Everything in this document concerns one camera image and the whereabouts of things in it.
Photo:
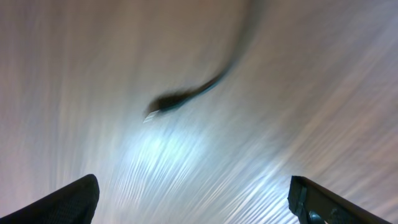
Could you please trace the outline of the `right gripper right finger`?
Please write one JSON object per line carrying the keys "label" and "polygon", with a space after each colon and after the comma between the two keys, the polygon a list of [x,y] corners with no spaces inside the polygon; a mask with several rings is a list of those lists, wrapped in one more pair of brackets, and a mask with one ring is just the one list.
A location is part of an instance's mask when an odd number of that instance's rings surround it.
{"label": "right gripper right finger", "polygon": [[301,224],[391,224],[302,176],[291,177],[288,202]]}

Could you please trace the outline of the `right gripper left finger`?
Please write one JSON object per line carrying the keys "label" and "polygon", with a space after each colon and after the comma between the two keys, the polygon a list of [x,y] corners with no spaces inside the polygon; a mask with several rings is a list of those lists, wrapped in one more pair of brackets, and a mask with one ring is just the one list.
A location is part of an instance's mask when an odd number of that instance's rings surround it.
{"label": "right gripper left finger", "polygon": [[1,218],[1,224],[90,224],[100,198],[95,175],[88,174],[50,195]]}

